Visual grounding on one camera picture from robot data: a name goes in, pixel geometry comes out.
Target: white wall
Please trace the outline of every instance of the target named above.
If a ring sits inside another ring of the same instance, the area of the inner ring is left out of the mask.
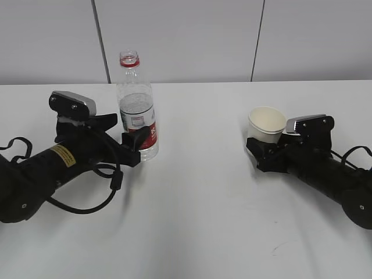
[[[138,51],[154,82],[247,81],[262,0],[96,0],[110,76]]]
[[[106,83],[90,0],[0,1],[0,84]],[[263,0],[95,0],[108,69],[153,82],[249,81]],[[253,81],[372,79],[372,1],[267,0]]]
[[[253,81],[372,78],[372,1],[267,0]]]
[[[0,84],[107,83],[89,0],[1,0],[0,36]]]

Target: paper cup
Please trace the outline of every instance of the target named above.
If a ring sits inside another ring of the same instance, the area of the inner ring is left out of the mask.
[[[276,144],[287,120],[277,109],[269,106],[254,108],[248,116],[248,138]]]

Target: water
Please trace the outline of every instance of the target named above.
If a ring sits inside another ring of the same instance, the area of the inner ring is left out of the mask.
[[[141,147],[141,160],[152,159],[159,150],[155,111],[152,97],[146,93],[133,93],[120,100],[120,114],[125,132],[133,132],[143,126],[150,126],[151,135]]]

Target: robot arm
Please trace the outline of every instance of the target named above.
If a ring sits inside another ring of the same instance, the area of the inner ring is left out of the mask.
[[[130,134],[123,133],[123,143],[119,144],[105,133],[117,124],[117,115],[96,116],[92,99],[72,92],[54,91],[49,105],[58,113],[55,146],[30,157],[30,141],[15,138],[6,148],[0,149],[10,148],[14,140],[27,145],[26,155],[16,156],[10,162],[0,155],[1,222],[28,220],[45,201],[72,213],[96,212],[106,206],[120,189],[123,179],[120,165],[134,167],[141,161],[139,148],[149,136],[149,127]],[[101,169],[111,169],[113,173],[106,174]],[[111,178],[111,194],[102,204],[92,209],[75,209],[51,197],[58,188],[90,170]]]
[[[289,173],[339,203],[357,225],[372,229],[372,172],[346,165],[347,156],[333,159],[331,130],[334,119],[327,115],[305,116],[287,121],[278,144],[248,138],[246,147],[257,160],[261,171]]]

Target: table surface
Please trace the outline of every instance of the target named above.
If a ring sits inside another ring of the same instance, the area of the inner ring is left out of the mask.
[[[371,231],[297,179],[256,171],[244,149],[247,115],[262,105],[288,119],[332,115],[338,153],[370,145],[371,89],[372,81],[154,84],[158,155],[124,167],[122,190],[98,213],[45,203],[28,221],[0,224],[0,278],[372,278]],[[0,146],[17,136],[33,154],[53,145],[53,90],[94,99],[98,114],[118,112],[113,84],[3,85]],[[23,152],[16,144],[2,154]],[[371,165],[362,151],[350,160]],[[88,208],[108,184],[86,173],[54,197]]]

